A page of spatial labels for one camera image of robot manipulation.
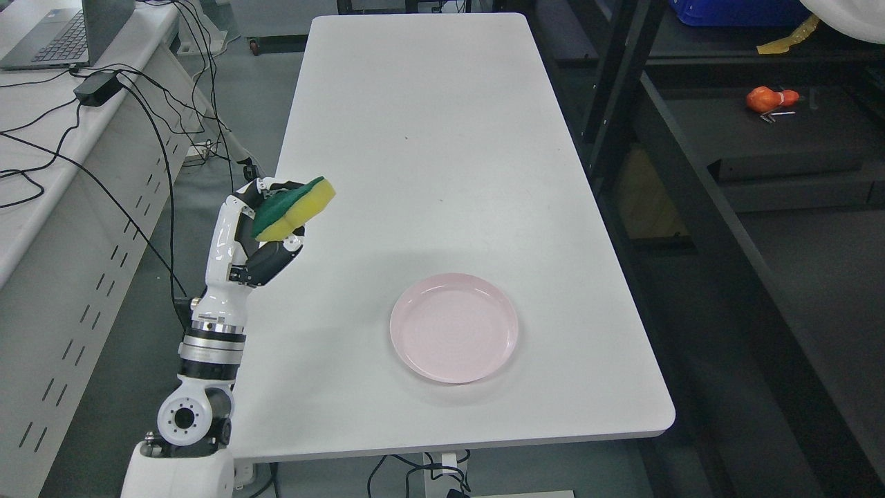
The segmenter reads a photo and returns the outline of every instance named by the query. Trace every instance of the orange object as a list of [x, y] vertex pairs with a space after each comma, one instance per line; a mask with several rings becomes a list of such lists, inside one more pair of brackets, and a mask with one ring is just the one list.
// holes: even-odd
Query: orange object
[[768, 87], [756, 87], [747, 94], [747, 107], [757, 113], [767, 113], [778, 107], [790, 107], [799, 99], [799, 94], [791, 89], [774, 91]]

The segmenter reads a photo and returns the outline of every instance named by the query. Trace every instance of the yellow sponge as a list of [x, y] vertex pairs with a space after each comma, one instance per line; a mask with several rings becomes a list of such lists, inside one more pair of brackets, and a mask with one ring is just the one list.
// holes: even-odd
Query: yellow sponge
[[271, 196], [258, 208], [252, 236], [259, 242], [282, 240], [326, 208], [335, 189], [320, 176], [306, 185]]

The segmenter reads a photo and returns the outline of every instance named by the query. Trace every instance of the robotic arm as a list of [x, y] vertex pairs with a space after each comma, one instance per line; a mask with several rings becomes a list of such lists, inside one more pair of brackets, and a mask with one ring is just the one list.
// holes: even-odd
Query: robotic arm
[[261, 246], [252, 238], [256, 210], [301, 183], [258, 178], [229, 195], [219, 210], [206, 264], [206, 291], [191, 302], [191, 323], [179, 344], [181, 385], [160, 406], [156, 432], [132, 454], [122, 496], [229, 497], [234, 459], [227, 450], [232, 388], [246, 336], [246, 297], [267, 284], [301, 251], [304, 227]]

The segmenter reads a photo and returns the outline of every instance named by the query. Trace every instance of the blue plastic container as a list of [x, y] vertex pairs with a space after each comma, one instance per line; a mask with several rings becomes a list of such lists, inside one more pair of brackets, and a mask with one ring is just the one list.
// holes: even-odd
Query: blue plastic container
[[812, 15], [799, 0], [669, 0], [689, 26], [798, 26]]

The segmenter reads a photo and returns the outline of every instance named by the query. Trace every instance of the black cord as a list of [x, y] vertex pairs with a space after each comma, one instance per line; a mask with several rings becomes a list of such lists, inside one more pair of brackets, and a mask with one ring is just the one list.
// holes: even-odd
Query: black cord
[[9, 133], [9, 132], [11, 132], [11, 131], [19, 131], [20, 129], [27, 128], [27, 127], [33, 125], [34, 123], [38, 122], [39, 120], [45, 118], [46, 116], [48, 116], [48, 115], [49, 115], [50, 113], [52, 113], [53, 111], [57, 111], [58, 109], [61, 109], [61, 108], [63, 108], [63, 107], [68, 107], [69, 105], [73, 104], [73, 103], [76, 102], [76, 101], [77, 101], [77, 98], [75, 97], [75, 98], [73, 98], [73, 99], [71, 99], [71, 100], [68, 100], [67, 102], [65, 102], [65, 103], [63, 103], [63, 104], [56, 105], [55, 107], [49, 109], [49, 111], [46, 111], [45, 113], [40, 114], [40, 115], [37, 116], [36, 118], [33, 118], [29, 123], [27, 123], [27, 124], [23, 124], [23, 125], [21, 125], [21, 126], [17, 126], [17, 127], [15, 127], [15, 128], [5, 129], [5, 130], [3, 130], [3, 132], [4, 132], [4, 133]]
[[[40, 185], [36, 180], [34, 180], [33, 178], [31, 178], [31, 177], [28, 176], [27, 174], [28, 174], [28, 173], [32, 173], [32, 172], [34, 172], [34, 171], [40, 171], [40, 170], [46, 169], [47, 167], [51, 166], [52, 163], [55, 162], [55, 160], [59, 157], [59, 153], [61, 152], [61, 146], [62, 146], [62, 144], [65, 143], [65, 139], [67, 138], [67, 134], [68, 134], [68, 133], [71, 133], [71, 131], [73, 131], [73, 130], [75, 130], [75, 129], [77, 129], [77, 128], [80, 127], [80, 109], [81, 109], [81, 108], [82, 108], [82, 105], [77, 105], [77, 109], [76, 109], [76, 111], [75, 111], [75, 114], [76, 114], [76, 118], [77, 118], [77, 120], [76, 120], [76, 122], [75, 122], [72, 126], [68, 127], [68, 128], [64, 131], [64, 133], [61, 134], [61, 138], [58, 139], [58, 145], [56, 145], [56, 150], [53, 152], [53, 151], [50, 151], [49, 149], [43, 149], [44, 151], [46, 151], [46, 152], [52, 154], [52, 157], [50, 158], [50, 160], [49, 160], [48, 162], [46, 162], [46, 163], [44, 163], [44, 164], [42, 164], [41, 166], [38, 166], [38, 167], [30, 167], [30, 168], [26, 168], [26, 169], [17, 169], [17, 168], [14, 168], [14, 169], [4, 169], [4, 170], [0, 170], [0, 180], [3, 180], [4, 178], [9, 178], [10, 176], [21, 175], [22, 177], [25, 178], [25, 180], [27, 180], [29, 183], [31, 183], [31, 184], [33, 184], [34, 186], [36, 186], [37, 189], [39, 190], [35, 195], [33, 195], [33, 196], [31, 196], [31, 197], [23, 198], [23, 199], [19, 199], [19, 200], [17, 200], [17, 201], [13, 201], [13, 202], [10, 202], [10, 203], [7, 203], [7, 204], [0, 205], [0, 208], [12, 207], [12, 206], [18, 206], [18, 205], [20, 205], [20, 204], [24, 204], [24, 203], [26, 203], [26, 202], [28, 202], [28, 201], [34, 200], [35, 198], [39, 198], [41, 195], [43, 195], [43, 193], [46, 191], [46, 190], [43, 188], [43, 186]], [[21, 142], [21, 143], [23, 143], [23, 144], [34, 145], [34, 144], [31, 144], [30, 142], [28, 142], [28, 141], [26, 141], [26, 140], [22, 140], [22, 139], [16, 137], [16, 136], [9, 135], [9, 134], [8, 134], [7, 132], [5, 132], [5, 131], [0, 131], [0, 135], [2, 135], [2, 136], [6, 136], [7, 138], [10, 138], [10, 139], [15, 140], [15, 141], [17, 141], [17, 142]]]
[[277, 474], [276, 466], [277, 463], [272, 463], [273, 465], [273, 475], [271, 476], [271, 480], [273, 481], [273, 495], [276, 498], [280, 498], [280, 476]]
[[277, 472], [277, 463], [269, 463], [268, 466], [271, 469], [271, 477], [265, 482], [265, 484], [257, 490], [255, 493], [251, 494], [249, 498], [258, 498], [264, 491], [267, 491], [267, 488], [271, 485], [276, 485], [276, 472]]
[[372, 478], [375, 477], [375, 474], [378, 473], [378, 469], [384, 464], [384, 461], [387, 460], [387, 455], [382, 456], [378, 461], [378, 464], [375, 465], [375, 468], [372, 469], [372, 473], [369, 474], [369, 480], [366, 481], [366, 493], [369, 495], [369, 498], [372, 498]]
[[[165, 144], [163, 143], [163, 137], [160, 135], [160, 130], [157, 127], [157, 123], [154, 121], [153, 117], [150, 115], [150, 111], [148, 110], [148, 106], [142, 101], [138, 94], [130, 89], [128, 86], [123, 85], [123, 88], [129, 92], [135, 101], [142, 107], [144, 110], [144, 114], [148, 117], [148, 121], [150, 121], [150, 125], [154, 128], [154, 135], [157, 137], [157, 142], [160, 146], [160, 151], [163, 152], [163, 161], [165, 163], [165, 173], [166, 173], [166, 182], [169, 187], [169, 300], [172, 302], [173, 309], [175, 308], [175, 280], [173, 280], [173, 275], [175, 274], [175, 194], [173, 191], [173, 179], [172, 179], [172, 169], [169, 165], [169, 156], [165, 150]], [[181, 292], [185, 297], [188, 296], [188, 293], [184, 290], [184, 287], [181, 285], [181, 282], [178, 283], [181, 288]]]
[[[75, 99], [73, 99], [73, 100], [71, 100], [71, 101], [69, 101], [69, 102], [65, 102], [64, 104], [56, 105], [55, 107], [49, 109], [49, 110], [46, 111], [45, 113], [40, 114], [39, 116], [37, 116], [36, 118], [34, 118], [33, 120], [31, 120], [31, 121], [30, 121], [29, 123], [27, 123], [27, 124], [23, 124], [23, 125], [21, 125], [21, 126], [15, 127], [15, 128], [5, 129], [5, 130], [3, 130], [3, 131], [0, 132], [0, 133], [9, 133], [9, 132], [12, 132], [12, 131], [18, 131], [18, 130], [21, 130], [21, 129], [27, 128], [27, 127], [33, 125], [34, 123], [38, 122], [39, 120], [45, 118], [47, 115], [49, 115], [49, 113], [52, 113], [53, 111], [56, 111], [56, 110], [61, 109], [61, 108], [63, 108], [63, 107], [67, 107], [68, 105], [73, 104], [73, 103], [76, 102], [76, 101], [77, 101], [77, 99], [75, 98]], [[78, 106], [78, 108], [77, 108], [78, 119], [79, 119], [79, 112], [80, 112], [80, 107]], [[36, 193], [36, 194], [34, 194], [34, 195], [30, 196], [30, 197], [27, 197], [27, 198], [23, 198], [23, 199], [19, 199], [19, 200], [16, 200], [16, 201], [10, 202], [10, 203], [2, 204], [2, 205], [0, 205], [0, 209], [2, 209], [2, 208], [4, 208], [4, 207], [18, 206], [19, 204], [25, 204], [26, 202], [29, 202], [29, 201], [34, 200], [34, 199], [36, 199], [36, 198], [39, 198], [41, 195], [43, 195], [43, 193], [46, 192], [46, 189], [43, 188], [43, 186], [40, 185], [35, 179], [31, 178], [31, 177], [27, 174], [27, 172], [28, 172], [28, 170], [21, 170], [21, 169], [5, 169], [5, 170], [0, 171], [0, 179], [8, 178], [8, 177], [10, 177], [10, 176], [14, 176], [14, 175], [20, 175], [20, 176], [21, 176], [22, 178], [24, 178], [28, 183], [31, 183], [32, 185], [34, 185], [34, 187], [37, 188], [37, 193]]]
[[[368, 494], [368, 497], [372, 498], [372, 479], [374, 478], [375, 474], [378, 473], [378, 470], [384, 464], [384, 461], [387, 460], [388, 456], [393, 456], [394, 458], [396, 458], [400, 462], [405, 463], [406, 465], [409, 465], [411, 467], [405, 473], [405, 498], [410, 498], [411, 488], [410, 488], [409, 478], [412, 476], [413, 473], [415, 473], [417, 471], [430, 471], [430, 479], [431, 480], [437, 480], [437, 479], [441, 478], [443, 475], [449, 475], [458, 482], [458, 487], [460, 488], [461, 493], [466, 494], [466, 493], [472, 492], [472, 490], [470, 488], [470, 483], [467, 481], [466, 472], [462, 471], [458, 467], [450, 467], [448, 465], [443, 465], [441, 463], [435, 463], [434, 458], [429, 453], [425, 453], [425, 455], [427, 456], [427, 459], [430, 460], [430, 463], [424, 464], [424, 465], [407, 460], [400, 455], [382, 456], [381, 459], [378, 461], [378, 463], [375, 465], [375, 468], [372, 469], [372, 473], [369, 474], [369, 479], [366, 481], [366, 493]], [[466, 450], [466, 456], [464, 458], [459, 459], [458, 463], [464, 463], [469, 458], [470, 458], [470, 450]], [[433, 471], [453, 471], [457, 475], [455, 475], [455, 474], [439, 474], [437, 476], [434, 476]]]
[[[228, 128], [226, 125], [224, 125], [220, 119], [218, 119], [218, 115], [219, 115], [219, 113], [218, 113], [218, 99], [217, 99], [216, 91], [215, 91], [215, 79], [216, 79], [216, 76], [218, 73], [218, 67], [215, 63], [215, 57], [212, 55], [212, 50], [211, 50], [211, 46], [210, 46], [210, 41], [211, 41], [212, 36], [209, 33], [209, 30], [203, 25], [203, 22], [200, 20], [199, 15], [196, 11], [196, 7], [194, 7], [193, 4], [191, 4], [189, 0], [166, 0], [162, 4], [149, 3], [149, 0], [137, 0], [137, 1], [146, 3], [148, 5], [173, 4], [173, 5], [175, 5], [175, 8], [178, 9], [179, 13], [181, 14], [181, 16], [183, 18], [187, 19], [187, 17], [184, 15], [184, 12], [187, 12], [190, 15], [190, 18], [194, 20], [196, 27], [197, 27], [197, 32], [200, 34], [200, 39], [203, 41], [203, 46], [205, 47], [205, 55], [204, 55], [203, 51], [200, 50], [200, 59], [203, 62], [203, 69], [196, 75], [196, 79], [194, 80], [194, 88], [191, 90], [191, 103], [193, 103], [194, 107], [196, 107], [196, 86], [199, 83], [200, 79], [205, 74], [205, 72], [208, 70], [210, 78], [211, 78], [211, 87], [210, 87], [210, 92], [209, 92], [209, 105], [212, 108], [212, 113], [214, 114], [214, 117], [217, 120], [219, 127], [224, 126], [225, 129], [227, 129], [229, 131], [230, 128]], [[185, 25], [188, 27], [188, 31], [190, 32], [191, 37], [194, 39], [194, 42], [196, 43], [196, 35], [194, 33], [194, 29], [190, 26], [189, 22], [185, 22]], [[219, 130], [219, 140], [216, 140], [216, 142], [218, 142], [218, 141], [221, 141], [224, 144], [225, 151], [227, 151], [227, 140], [224, 137], [224, 134], [220, 132], [220, 130]], [[236, 187], [234, 186], [234, 164], [229, 157], [227, 158], [227, 173], [230, 178], [230, 190], [231, 190], [231, 192], [233, 192], [236, 190]]]
[[13, 83], [10, 85], [0, 85], [0, 89], [10, 89], [13, 87], [23, 87], [25, 85], [36, 85], [39, 83], [51, 82], [52, 80], [56, 80], [57, 78], [60, 78], [60, 77], [64, 76], [65, 74], [68, 74], [69, 72], [70, 72], [70, 70], [66, 69], [65, 71], [62, 71], [61, 73], [58, 73], [55, 76], [52, 76], [51, 78], [48, 78], [46, 80], [40, 80], [38, 82], [22, 82], [22, 83]]
[[166, 263], [165, 258], [163, 258], [163, 255], [160, 254], [159, 251], [157, 250], [157, 248], [154, 247], [154, 245], [150, 242], [150, 239], [148, 238], [147, 234], [144, 233], [144, 230], [142, 230], [142, 227], [138, 226], [138, 223], [135, 222], [135, 220], [132, 218], [132, 216], [129, 214], [129, 212], [126, 210], [126, 208], [123, 207], [123, 206], [120, 204], [120, 202], [117, 200], [117, 198], [115, 198], [115, 197], [113, 196], [113, 194], [111, 194], [111, 191], [109, 191], [109, 190], [107, 189], [107, 187], [105, 187], [104, 184], [103, 184], [103, 183], [102, 183], [102, 182], [101, 182], [101, 181], [100, 181], [95, 175], [92, 174], [91, 171], [89, 171], [88, 169], [86, 169], [86, 168], [85, 168], [82, 164], [80, 164], [79, 162], [77, 162], [77, 161], [75, 161], [75, 160], [73, 160], [73, 159], [71, 159], [71, 158], [65, 156], [64, 154], [61, 154], [61, 153], [58, 153], [58, 152], [53, 152], [53, 151], [51, 151], [51, 150], [49, 150], [49, 149], [47, 149], [47, 148], [45, 148], [45, 147], [42, 147], [42, 146], [40, 146], [40, 145], [38, 145], [38, 144], [34, 144], [34, 143], [31, 143], [31, 142], [28, 142], [27, 140], [24, 140], [24, 139], [18, 138], [17, 136], [8, 135], [8, 134], [6, 134], [6, 133], [4, 133], [4, 132], [0, 132], [0, 136], [5, 136], [6, 138], [10, 138], [11, 140], [14, 140], [14, 141], [16, 141], [16, 142], [19, 142], [19, 143], [21, 143], [21, 144], [28, 145], [28, 146], [30, 146], [30, 147], [34, 147], [35, 149], [37, 149], [37, 150], [39, 150], [39, 151], [43, 151], [43, 152], [47, 152], [47, 153], [53, 154], [53, 159], [55, 159], [55, 158], [59, 158], [59, 159], [62, 159], [62, 160], [66, 160], [67, 162], [69, 162], [69, 163], [73, 164], [74, 166], [76, 166], [80, 171], [82, 171], [83, 173], [85, 173], [86, 175], [88, 175], [89, 178], [91, 178], [91, 179], [92, 179], [92, 180], [98, 185], [98, 187], [99, 187], [99, 188], [100, 188], [100, 189], [101, 189], [101, 190], [102, 190], [102, 191], [108, 196], [108, 198], [114, 203], [114, 205], [117, 206], [117, 208], [120, 210], [120, 212], [123, 213], [123, 214], [126, 216], [126, 218], [129, 220], [129, 222], [132, 223], [132, 225], [135, 227], [135, 231], [137, 231], [138, 234], [142, 236], [142, 238], [144, 239], [144, 241], [148, 244], [148, 247], [151, 249], [151, 251], [152, 251], [154, 254], [157, 255], [157, 257], [160, 259], [160, 262], [163, 263], [163, 266], [166, 268], [166, 270], [169, 271], [170, 275], [173, 276], [173, 279], [175, 280], [175, 282], [180, 286], [180, 288], [181, 288], [182, 291], [183, 291], [183, 287], [181, 287], [181, 283], [178, 281], [178, 277], [172, 272], [172, 268], [170, 268], [169, 265]]

